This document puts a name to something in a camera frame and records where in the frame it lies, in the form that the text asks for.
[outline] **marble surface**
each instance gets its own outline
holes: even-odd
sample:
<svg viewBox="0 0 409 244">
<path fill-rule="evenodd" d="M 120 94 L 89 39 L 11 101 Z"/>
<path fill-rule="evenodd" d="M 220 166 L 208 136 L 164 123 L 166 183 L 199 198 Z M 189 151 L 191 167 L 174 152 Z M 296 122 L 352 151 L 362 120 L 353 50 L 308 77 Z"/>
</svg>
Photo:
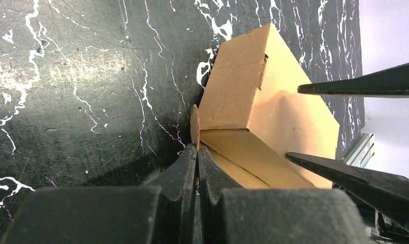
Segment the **marble surface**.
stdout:
<svg viewBox="0 0 409 244">
<path fill-rule="evenodd" d="M 38 188 L 139 185 L 167 168 L 218 45 L 268 23 L 312 82 L 362 74 L 358 0 L 1 0 L 0 237 Z M 363 100 L 324 101 L 340 156 Z"/>
</svg>

